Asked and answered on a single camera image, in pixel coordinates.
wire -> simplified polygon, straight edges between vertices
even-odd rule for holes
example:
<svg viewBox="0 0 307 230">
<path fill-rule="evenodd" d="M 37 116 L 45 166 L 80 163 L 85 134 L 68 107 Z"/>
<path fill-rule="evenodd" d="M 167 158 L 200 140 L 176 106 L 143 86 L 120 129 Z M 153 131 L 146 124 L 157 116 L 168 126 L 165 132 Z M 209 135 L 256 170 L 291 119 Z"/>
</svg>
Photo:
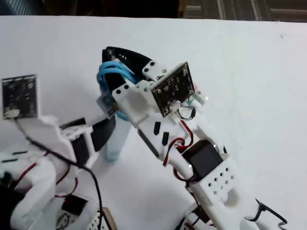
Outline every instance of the wire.
<svg viewBox="0 0 307 230">
<path fill-rule="evenodd" d="M 41 150 L 44 150 L 46 151 L 47 153 L 49 154 L 52 154 L 53 156 L 59 158 L 60 160 L 66 162 L 67 164 L 69 165 L 74 165 L 80 169 L 83 169 L 85 171 L 87 171 L 88 173 L 90 173 L 90 175 L 92 176 L 93 180 L 94 180 L 94 183 L 95 183 L 95 187 L 96 187 L 96 190 L 97 190 L 97 195 L 98 195 L 98 202 L 99 202 L 99 211 L 101 214 L 103 214 L 103 209 L 102 209 L 102 201 L 101 201 L 101 194 L 100 194 L 100 189 L 99 189 L 99 184 L 98 184 L 98 181 L 97 181 L 97 178 L 95 176 L 95 174 L 92 172 L 92 170 L 90 170 L 89 168 L 85 167 L 84 165 L 80 165 L 76 162 L 73 162 L 65 157 L 63 157 L 61 154 L 57 153 L 57 152 L 54 152 L 52 151 L 51 149 L 49 149 L 48 147 L 46 147 L 45 145 L 39 143 L 38 141 L 35 141 L 33 139 L 31 139 L 27 133 L 25 132 L 25 130 L 23 129 L 23 127 L 20 125 L 20 123 L 18 122 L 17 119 L 14 119 L 18 129 L 22 132 L 22 134 L 24 135 L 24 137 L 31 143 L 33 144 L 34 146 L 38 147 L 39 149 Z M 99 224 L 98 224 L 98 229 L 101 228 L 101 224 L 102 224 L 102 215 L 99 216 Z"/>
<path fill-rule="evenodd" d="M 170 150 L 172 149 L 172 147 L 175 145 L 175 143 L 177 141 L 181 141 L 181 146 L 178 146 L 177 145 L 177 150 L 182 153 L 184 152 L 188 147 L 191 147 L 193 142 L 194 142 L 194 135 L 191 131 L 191 129 L 188 127 L 188 125 L 181 120 L 181 123 L 183 125 L 183 127 L 187 130 L 187 132 L 189 133 L 190 137 L 191 137 L 191 140 L 190 140 L 190 143 L 188 145 L 184 145 L 185 144 L 185 140 L 183 138 L 175 138 L 171 141 L 171 143 L 168 145 L 168 149 L 167 149 L 167 153 L 166 153 L 166 156 L 164 158 L 164 161 L 163 161 L 163 166 L 166 167 L 167 166 L 167 163 L 168 163 L 168 155 L 169 155 L 169 152 Z"/>
<path fill-rule="evenodd" d="M 191 138 L 190 143 L 187 146 L 179 146 L 178 147 L 179 152 L 184 152 L 187 148 L 191 147 L 192 144 L 194 143 L 194 135 L 193 135 L 193 132 L 191 131 L 191 129 L 188 127 L 188 125 L 184 121 L 181 120 L 181 123 L 182 123 L 183 127 L 187 130 L 187 132 L 189 133 L 190 138 Z"/>
<path fill-rule="evenodd" d="M 180 110 L 177 109 L 176 111 L 176 115 L 181 119 L 181 120 L 185 120 L 185 121 L 190 121 L 192 120 L 195 116 L 196 116 L 196 108 L 193 107 L 193 106 L 183 106 L 184 108 L 191 108 L 192 111 L 191 111 L 191 114 L 190 114 L 190 117 L 186 118 L 186 117 L 183 117 L 180 113 Z"/>
<path fill-rule="evenodd" d="M 68 193 L 67 195 L 55 195 L 55 197 L 64 198 L 64 197 L 70 196 L 71 194 L 73 194 L 76 191 L 78 184 L 79 184 L 78 178 L 75 178 L 75 187 L 73 188 L 73 190 L 70 193 Z"/>
<path fill-rule="evenodd" d="M 68 165 L 67 171 L 57 180 L 56 185 L 58 185 L 62 180 L 64 180 L 64 178 L 68 175 L 70 169 L 71 169 L 71 166 Z"/>
<path fill-rule="evenodd" d="M 197 201 L 195 195 L 194 195 L 193 193 L 190 193 L 190 194 L 191 194 L 191 196 L 194 198 L 194 200 L 195 200 L 195 202 L 196 202 L 196 204 L 197 204 L 197 207 L 198 207 L 198 209 L 199 209 L 199 211 L 200 211 L 200 213 L 201 213 L 201 206 L 200 206 L 200 204 L 198 203 L 198 201 Z M 200 216 L 198 216 L 197 219 L 192 223 L 192 225 L 190 226 L 189 230 L 193 229 L 193 226 L 194 226 L 199 220 L 200 220 Z"/>
<path fill-rule="evenodd" d="M 167 149 L 167 153 L 166 153 L 166 156 L 164 158 L 164 161 L 163 161 L 163 166 L 166 167 L 167 163 L 168 163 L 168 155 L 169 155 L 169 152 L 171 150 L 171 148 L 175 145 L 175 143 L 177 141 L 181 141 L 181 143 L 183 143 L 184 145 L 184 139 L 183 138 L 175 138 L 171 141 L 171 143 L 168 145 L 168 149 Z"/>
<path fill-rule="evenodd" d="M 67 227 L 68 227 L 68 225 L 69 225 L 69 216 L 68 216 L 68 214 L 67 214 L 67 213 L 64 213 L 63 215 L 64 215 L 64 216 L 66 216 L 66 218 L 67 218 L 66 225 L 65 225 L 65 226 L 63 226 L 63 227 L 57 228 L 56 230 L 62 230 L 62 229 L 65 229 L 65 228 L 67 228 Z"/>
<path fill-rule="evenodd" d="M 107 68 L 104 69 L 102 71 L 99 72 L 101 75 L 105 75 L 107 73 L 119 73 L 121 74 L 123 77 L 125 77 L 126 79 L 128 79 L 129 81 L 131 81 L 133 84 L 137 84 L 137 80 L 134 79 L 130 74 L 128 74 L 127 71 L 124 71 L 122 69 L 118 69 L 118 68 Z"/>
<path fill-rule="evenodd" d="M 287 229 L 285 229 L 284 227 L 283 227 L 283 225 L 286 225 L 287 223 L 285 223 L 285 222 L 280 222 L 279 224 L 278 224 L 278 227 L 279 227 L 279 229 L 281 229 L 281 230 L 287 230 Z"/>
<path fill-rule="evenodd" d="M 104 78 L 104 75 L 107 73 L 119 73 L 122 75 L 122 77 L 128 79 L 133 84 L 137 84 L 139 82 L 123 64 L 116 61 L 106 61 L 100 65 L 99 72 L 97 73 L 97 81 L 103 91 L 107 90 L 107 85 Z"/>
<path fill-rule="evenodd" d="M 24 176 L 31 170 L 31 169 L 33 169 L 35 166 L 36 166 L 37 164 L 36 163 L 33 163 L 33 164 L 31 164 L 28 168 L 26 168 L 21 174 L 20 174 L 20 176 L 19 176 L 19 178 L 18 178 L 18 180 L 15 182 L 15 183 L 13 183 L 13 184 L 11 184 L 11 188 L 16 188 L 16 186 L 19 184 L 19 182 L 24 178 Z"/>
<path fill-rule="evenodd" d="M 173 174 L 174 174 L 174 176 L 175 176 L 178 180 L 180 180 L 180 181 L 184 181 L 184 182 L 187 182 L 187 183 L 195 181 L 194 176 L 192 176 L 192 177 L 189 178 L 189 179 L 181 178 L 181 177 L 179 176 L 179 174 L 178 174 L 178 171 L 177 171 L 175 168 L 173 168 Z"/>
</svg>

small circuit board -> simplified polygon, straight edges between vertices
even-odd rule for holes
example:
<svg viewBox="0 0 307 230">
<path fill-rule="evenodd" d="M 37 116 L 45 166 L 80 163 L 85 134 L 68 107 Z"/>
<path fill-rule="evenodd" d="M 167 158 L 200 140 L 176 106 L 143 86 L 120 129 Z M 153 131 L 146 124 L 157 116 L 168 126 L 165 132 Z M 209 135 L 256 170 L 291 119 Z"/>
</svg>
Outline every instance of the small circuit board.
<svg viewBox="0 0 307 230">
<path fill-rule="evenodd" d="M 159 79 L 151 91 L 162 116 L 167 116 L 172 112 L 173 105 L 178 101 L 184 102 L 195 92 L 188 63 L 181 64 Z"/>
<path fill-rule="evenodd" d="M 16 118 L 38 117 L 36 75 L 2 79 L 3 119 L 18 110 Z"/>
</svg>

